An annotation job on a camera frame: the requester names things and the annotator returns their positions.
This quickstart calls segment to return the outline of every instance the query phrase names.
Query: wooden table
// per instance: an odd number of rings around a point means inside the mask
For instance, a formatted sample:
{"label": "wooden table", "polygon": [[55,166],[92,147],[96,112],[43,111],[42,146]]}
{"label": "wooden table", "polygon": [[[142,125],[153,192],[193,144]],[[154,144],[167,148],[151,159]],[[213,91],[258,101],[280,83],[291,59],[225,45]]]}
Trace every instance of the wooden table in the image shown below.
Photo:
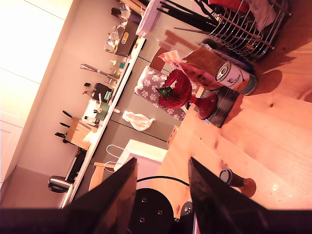
{"label": "wooden table", "polygon": [[[255,63],[259,87],[240,96],[221,129],[200,120],[191,107],[158,175],[188,182],[193,156],[214,174],[224,167],[255,180],[252,197],[269,209],[312,209],[312,103],[299,100],[312,88],[312,1],[290,1],[276,50]],[[175,216],[190,198],[189,188],[153,180]]]}

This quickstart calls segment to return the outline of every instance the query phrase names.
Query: kettle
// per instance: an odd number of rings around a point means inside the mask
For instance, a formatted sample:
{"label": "kettle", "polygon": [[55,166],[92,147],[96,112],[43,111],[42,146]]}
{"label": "kettle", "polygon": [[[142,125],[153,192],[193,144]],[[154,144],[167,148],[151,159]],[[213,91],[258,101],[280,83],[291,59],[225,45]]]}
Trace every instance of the kettle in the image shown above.
{"label": "kettle", "polygon": [[48,188],[55,193],[65,193],[69,189],[71,183],[65,181],[65,177],[53,175],[49,179]]}

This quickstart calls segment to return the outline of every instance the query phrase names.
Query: knife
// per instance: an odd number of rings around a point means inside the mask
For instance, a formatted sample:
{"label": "knife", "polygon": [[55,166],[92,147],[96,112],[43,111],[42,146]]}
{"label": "knife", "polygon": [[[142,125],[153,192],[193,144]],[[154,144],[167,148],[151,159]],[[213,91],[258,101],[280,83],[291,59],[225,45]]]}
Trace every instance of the knife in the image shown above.
{"label": "knife", "polygon": [[64,126],[64,127],[67,127],[67,128],[70,128],[69,125],[67,125],[66,123],[60,123],[60,125]]}
{"label": "knife", "polygon": [[64,114],[66,114],[68,117],[70,117],[71,119],[73,119],[73,116],[70,114],[70,113],[68,113],[67,111],[63,111],[63,113]]}
{"label": "knife", "polygon": [[65,134],[63,134],[63,133],[55,133],[54,135],[56,135],[56,136],[58,136],[60,138],[65,138],[66,137]]}

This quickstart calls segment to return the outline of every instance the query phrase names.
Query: pepper grinder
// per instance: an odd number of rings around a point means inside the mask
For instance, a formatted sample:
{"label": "pepper grinder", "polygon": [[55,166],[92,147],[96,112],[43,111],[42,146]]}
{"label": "pepper grinder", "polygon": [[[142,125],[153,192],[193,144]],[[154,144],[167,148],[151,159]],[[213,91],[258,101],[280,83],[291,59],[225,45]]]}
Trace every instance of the pepper grinder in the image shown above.
{"label": "pepper grinder", "polygon": [[256,191],[255,181],[251,178],[242,178],[227,168],[220,172],[219,178],[232,187],[237,187],[246,197],[252,197]]}

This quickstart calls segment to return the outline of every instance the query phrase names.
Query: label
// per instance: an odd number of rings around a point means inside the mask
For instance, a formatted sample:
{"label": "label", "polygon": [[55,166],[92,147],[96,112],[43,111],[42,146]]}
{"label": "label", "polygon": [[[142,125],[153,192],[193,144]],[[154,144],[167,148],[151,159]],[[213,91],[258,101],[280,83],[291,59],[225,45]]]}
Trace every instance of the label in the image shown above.
{"label": "label", "polygon": [[220,81],[221,84],[227,86],[234,91],[243,90],[249,82],[250,74],[239,67],[231,64],[231,69],[227,75]]}

